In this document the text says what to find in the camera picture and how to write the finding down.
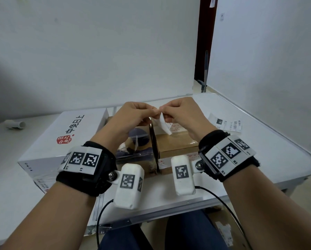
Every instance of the wall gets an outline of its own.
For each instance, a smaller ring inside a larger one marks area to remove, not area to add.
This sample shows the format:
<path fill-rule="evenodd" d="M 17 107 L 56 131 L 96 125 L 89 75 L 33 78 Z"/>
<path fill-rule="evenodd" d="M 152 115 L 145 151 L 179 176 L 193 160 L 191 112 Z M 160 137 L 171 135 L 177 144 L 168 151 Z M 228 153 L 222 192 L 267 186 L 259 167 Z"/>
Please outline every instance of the wall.
<path fill-rule="evenodd" d="M 199 0 L 0 0 L 0 120 L 191 93 Z"/>
<path fill-rule="evenodd" d="M 218 0 L 213 35 L 208 85 L 311 152 L 311 0 Z"/>

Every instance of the black and white square code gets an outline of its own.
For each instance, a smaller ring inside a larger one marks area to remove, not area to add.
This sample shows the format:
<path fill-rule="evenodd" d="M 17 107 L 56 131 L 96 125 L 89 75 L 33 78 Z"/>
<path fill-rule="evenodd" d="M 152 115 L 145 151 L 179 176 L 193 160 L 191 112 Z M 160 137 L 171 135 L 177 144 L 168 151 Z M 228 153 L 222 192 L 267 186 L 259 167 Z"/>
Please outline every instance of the black and white square code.
<path fill-rule="evenodd" d="M 64 160 L 62 161 L 61 164 L 66 163 L 66 161 L 67 161 L 67 159 L 69 158 L 70 154 L 71 154 L 71 152 L 69 152 L 67 155 L 65 155 Z"/>
<path fill-rule="evenodd" d="M 249 145 L 247 145 L 241 139 L 236 139 L 236 140 L 234 140 L 234 142 L 237 143 L 238 146 L 241 147 L 243 150 L 247 150 L 248 148 L 250 148 Z"/>
<path fill-rule="evenodd" d="M 120 188 L 132 189 L 135 175 L 123 174 Z"/>
<path fill-rule="evenodd" d="M 141 177 L 139 177 L 139 182 L 138 182 L 138 188 L 137 188 L 137 190 L 139 191 L 139 192 L 141 192 L 141 186 L 143 185 L 143 179 L 141 178 Z"/>
<path fill-rule="evenodd" d="M 84 162 L 82 164 L 84 166 L 95 167 L 98 159 L 99 159 L 99 155 L 87 153 L 85 156 Z"/>
<path fill-rule="evenodd" d="M 236 155 L 238 155 L 239 153 L 241 153 L 241 151 L 233 144 L 233 143 L 229 143 L 227 146 L 225 146 L 222 151 L 228 156 L 228 158 L 232 159 L 234 158 Z"/>
<path fill-rule="evenodd" d="M 74 152 L 71 156 L 71 159 L 69 161 L 69 164 L 76 164 L 80 165 L 82 158 L 84 157 L 85 153 L 79 153 L 79 152 Z"/>
<path fill-rule="evenodd" d="M 176 166 L 175 173 L 177 179 L 189 177 L 187 165 Z"/>
<path fill-rule="evenodd" d="M 228 163 L 228 159 L 224 157 L 220 152 L 217 152 L 212 158 L 211 161 L 216 165 L 218 169 L 222 168 L 226 163 Z"/>

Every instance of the red chinese characters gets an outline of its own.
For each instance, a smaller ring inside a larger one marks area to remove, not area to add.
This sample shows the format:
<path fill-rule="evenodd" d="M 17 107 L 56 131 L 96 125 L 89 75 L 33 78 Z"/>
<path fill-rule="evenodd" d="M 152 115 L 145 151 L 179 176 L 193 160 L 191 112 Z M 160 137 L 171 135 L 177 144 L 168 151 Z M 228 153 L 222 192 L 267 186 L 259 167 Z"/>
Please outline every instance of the red chinese characters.
<path fill-rule="evenodd" d="M 60 136 L 57 138 L 57 144 L 67 144 L 72 140 L 70 135 Z"/>

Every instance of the jeans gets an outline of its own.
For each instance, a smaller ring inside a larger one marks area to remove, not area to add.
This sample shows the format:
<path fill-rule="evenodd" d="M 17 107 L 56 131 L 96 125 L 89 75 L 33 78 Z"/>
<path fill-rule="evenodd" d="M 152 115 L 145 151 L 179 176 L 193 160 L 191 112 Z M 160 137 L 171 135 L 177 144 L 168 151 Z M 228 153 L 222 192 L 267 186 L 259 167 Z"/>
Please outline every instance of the jeans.
<path fill-rule="evenodd" d="M 99 250 L 151 250 L 139 225 L 108 231 Z M 171 216 L 168 219 L 165 250 L 228 250 L 222 236 L 202 210 Z"/>

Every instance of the tiled floor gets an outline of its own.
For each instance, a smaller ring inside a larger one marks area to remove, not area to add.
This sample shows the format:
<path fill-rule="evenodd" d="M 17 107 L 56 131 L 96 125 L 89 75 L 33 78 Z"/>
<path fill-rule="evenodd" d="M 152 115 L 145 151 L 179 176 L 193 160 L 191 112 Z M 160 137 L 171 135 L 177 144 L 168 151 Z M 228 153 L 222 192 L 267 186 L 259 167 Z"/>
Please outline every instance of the tiled floor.
<path fill-rule="evenodd" d="M 193 92 L 200 92 L 200 85 L 195 82 Z M 291 198 L 305 210 L 311 214 L 311 176 L 300 186 L 294 190 Z M 164 236 L 166 230 L 167 218 L 157 219 L 149 223 L 143 223 L 141 226 L 146 238 L 149 240 L 154 250 L 164 249 Z M 96 237 L 95 235 L 84 237 L 80 246 L 80 250 L 96 250 Z"/>

